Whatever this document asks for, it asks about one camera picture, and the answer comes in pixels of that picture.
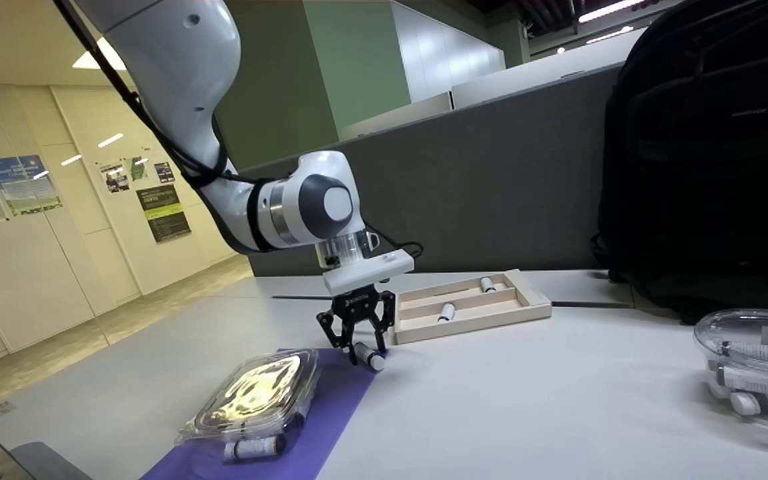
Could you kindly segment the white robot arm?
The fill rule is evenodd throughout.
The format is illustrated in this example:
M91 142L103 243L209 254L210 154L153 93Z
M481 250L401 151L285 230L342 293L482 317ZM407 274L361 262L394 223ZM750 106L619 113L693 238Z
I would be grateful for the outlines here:
M413 270L403 247L379 254L363 222L349 159L339 149L298 158L287 179L245 179L231 166L214 113L231 87L243 43L225 0L53 0L83 47L134 114L154 134L238 254L311 246L330 307L325 338L377 371L394 325L382 279Z

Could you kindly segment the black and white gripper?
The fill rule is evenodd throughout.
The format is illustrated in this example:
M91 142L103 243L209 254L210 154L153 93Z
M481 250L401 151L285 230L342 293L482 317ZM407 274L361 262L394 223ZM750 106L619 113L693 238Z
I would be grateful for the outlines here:
M330 295L358 293L382 279L407 274L413 270L413 255L403 247L383 250L382 238L377 233L358 233L330 238L315 246L318 263L323 266L323 283ZM318 322L327 338L327 345L349 358L349 335L333 331L333 313L318 313ZM370 310L370 325L377 335L377 349L389 354L386 334L394 325L394 293L382 291Z

